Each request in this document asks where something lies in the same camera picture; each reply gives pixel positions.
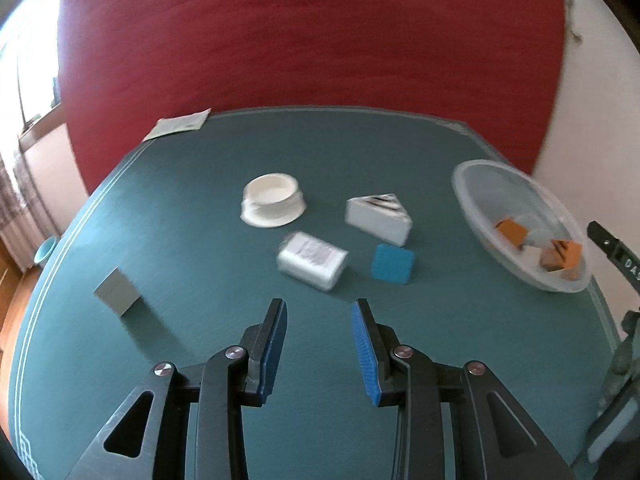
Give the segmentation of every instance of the white wall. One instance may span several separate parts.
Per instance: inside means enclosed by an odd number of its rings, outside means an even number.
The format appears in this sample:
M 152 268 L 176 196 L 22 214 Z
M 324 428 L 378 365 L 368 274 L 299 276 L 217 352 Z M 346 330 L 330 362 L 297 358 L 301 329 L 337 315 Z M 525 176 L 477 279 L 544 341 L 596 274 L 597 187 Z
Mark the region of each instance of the white wall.
M 87 199 L 66 124 L 31 146 L 25 157 L 42 201 L 64 232 Z
M 568 27 L 573 34 L 534 176 L 584 228 L 597 220 L 640 254 L 640 54 L 602 0 L 573 0 Z M 594 274 L 619 322 L 640 298 L 591 247 Z

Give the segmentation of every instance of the window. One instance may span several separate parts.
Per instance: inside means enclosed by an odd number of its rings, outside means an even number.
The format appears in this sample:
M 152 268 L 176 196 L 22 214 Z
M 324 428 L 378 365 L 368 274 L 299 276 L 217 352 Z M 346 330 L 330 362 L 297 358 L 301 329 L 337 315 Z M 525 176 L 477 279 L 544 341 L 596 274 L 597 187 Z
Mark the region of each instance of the window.
M 0 135 L 18 135 L 59 102 L 60 0 L 24 0 L 0 30 Z

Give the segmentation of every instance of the white cup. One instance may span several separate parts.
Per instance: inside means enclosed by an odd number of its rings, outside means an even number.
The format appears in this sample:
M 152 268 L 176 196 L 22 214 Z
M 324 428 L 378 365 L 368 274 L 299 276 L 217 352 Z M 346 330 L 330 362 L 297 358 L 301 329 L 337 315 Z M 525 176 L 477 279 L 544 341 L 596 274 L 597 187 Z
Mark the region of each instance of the white cup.
M 241 218 L 256 227 L 278 227 L 293 222 L 305 207 L 295 178 L 284 173 L 269 173 L 245 186 Z

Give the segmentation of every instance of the translucent white bowl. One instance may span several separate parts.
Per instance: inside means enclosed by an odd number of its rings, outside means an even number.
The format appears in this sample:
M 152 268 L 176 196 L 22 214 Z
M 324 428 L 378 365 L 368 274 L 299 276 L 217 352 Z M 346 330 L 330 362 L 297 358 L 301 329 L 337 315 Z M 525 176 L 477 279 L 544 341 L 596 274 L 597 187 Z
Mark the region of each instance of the translucent white bowl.
M 554 292 L 579 292 L 589 284 L 586 234 L 548 189 L 511 166 L 490 160 L 468 160 L 459 164 L 453 172 L 452 183 L 469 227 L 507 270 L 530 285 Z M 520 251 L 494 227 L 506 217 L 529 230 L 526 244 L 543 247 L 553 238 L 582 244 L 578 279 L 565 280 L 558 273 L 527 266 Z

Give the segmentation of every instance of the wooden floor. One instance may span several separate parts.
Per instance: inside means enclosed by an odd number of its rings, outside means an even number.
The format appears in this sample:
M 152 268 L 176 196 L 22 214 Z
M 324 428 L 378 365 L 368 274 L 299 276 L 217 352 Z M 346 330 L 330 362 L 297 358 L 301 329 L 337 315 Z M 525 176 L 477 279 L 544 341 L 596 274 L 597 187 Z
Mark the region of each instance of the wooden floor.
M 31 267 L 25 273 L 7 311 L 0 330 L 0 428 L 9 438 L 9 376 L 14 360 L 15 342 L 31 293 L 40 277 L 40 267 Z

